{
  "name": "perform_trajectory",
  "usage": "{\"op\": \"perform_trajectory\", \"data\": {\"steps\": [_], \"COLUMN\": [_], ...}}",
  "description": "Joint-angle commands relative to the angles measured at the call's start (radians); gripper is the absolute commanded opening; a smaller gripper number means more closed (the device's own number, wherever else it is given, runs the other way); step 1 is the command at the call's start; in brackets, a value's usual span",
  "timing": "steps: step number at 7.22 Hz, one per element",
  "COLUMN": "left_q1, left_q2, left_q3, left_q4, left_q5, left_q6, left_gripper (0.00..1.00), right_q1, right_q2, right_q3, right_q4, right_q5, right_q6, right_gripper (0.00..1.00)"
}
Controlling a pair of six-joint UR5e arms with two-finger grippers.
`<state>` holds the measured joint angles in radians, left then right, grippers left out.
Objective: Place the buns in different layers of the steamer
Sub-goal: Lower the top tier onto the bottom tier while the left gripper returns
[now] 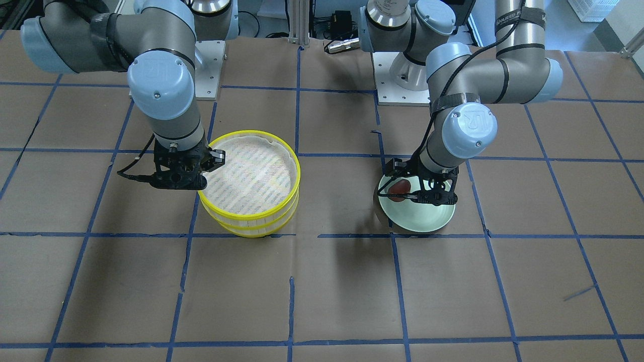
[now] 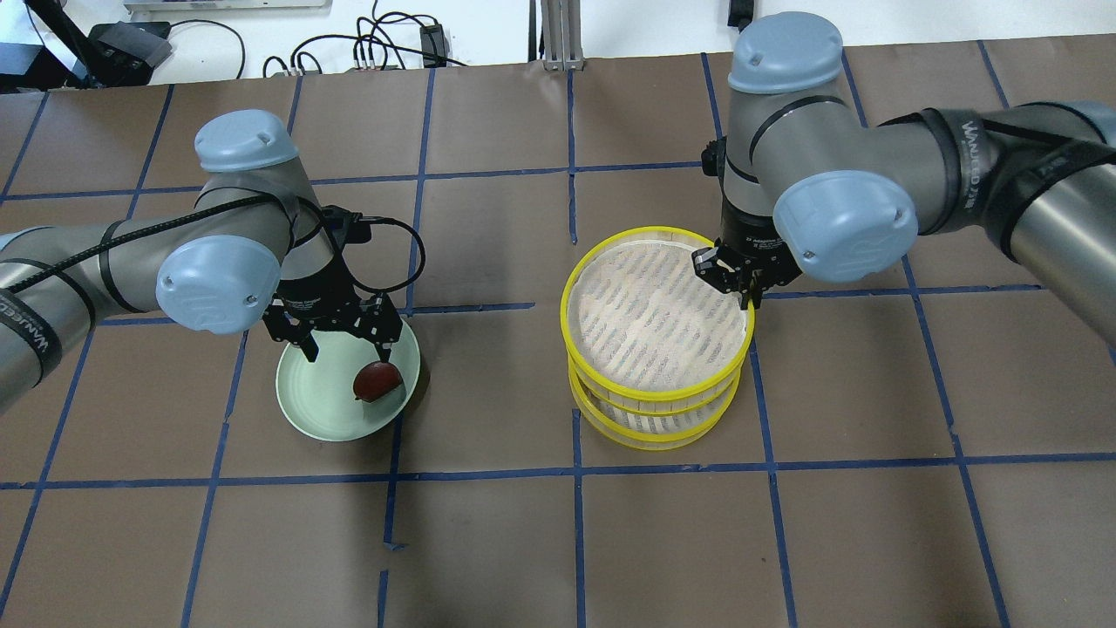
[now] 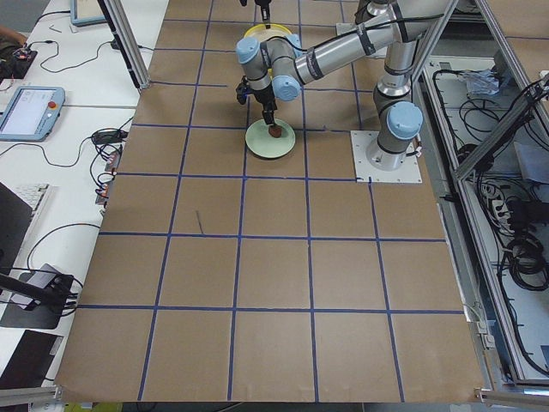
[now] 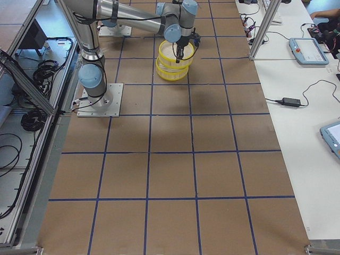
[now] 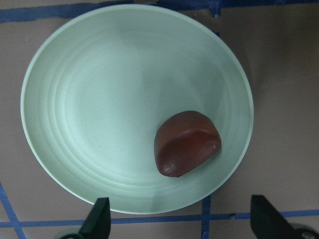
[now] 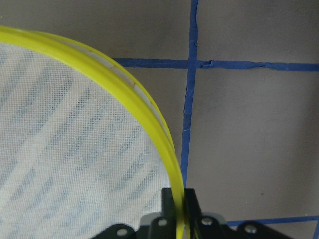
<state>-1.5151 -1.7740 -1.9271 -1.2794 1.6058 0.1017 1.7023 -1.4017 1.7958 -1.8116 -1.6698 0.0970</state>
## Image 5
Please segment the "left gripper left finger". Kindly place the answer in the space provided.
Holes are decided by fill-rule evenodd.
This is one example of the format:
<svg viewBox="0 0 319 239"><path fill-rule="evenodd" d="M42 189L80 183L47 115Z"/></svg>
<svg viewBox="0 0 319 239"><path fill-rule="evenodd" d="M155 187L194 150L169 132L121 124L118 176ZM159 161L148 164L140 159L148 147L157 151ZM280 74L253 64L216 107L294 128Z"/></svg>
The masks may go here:
<svg viewBox="0 0 319 239"><path fill-rule="evenodd" d="M107 239L111 232L109 198L98 198L79 230L82 239Z"/></svg>

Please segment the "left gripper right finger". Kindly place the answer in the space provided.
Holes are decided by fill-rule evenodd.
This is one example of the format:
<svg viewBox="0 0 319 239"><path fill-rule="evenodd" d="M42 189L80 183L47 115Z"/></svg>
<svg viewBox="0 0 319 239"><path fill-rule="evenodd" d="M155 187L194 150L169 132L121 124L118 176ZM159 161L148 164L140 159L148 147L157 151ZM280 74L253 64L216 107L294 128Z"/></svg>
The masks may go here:
<svg viewBox="0 0 319 239"><path fill-rule="evenodd" d="M263 195L252 195L250 226L258 239L296 239L295 230Z"/></svg>

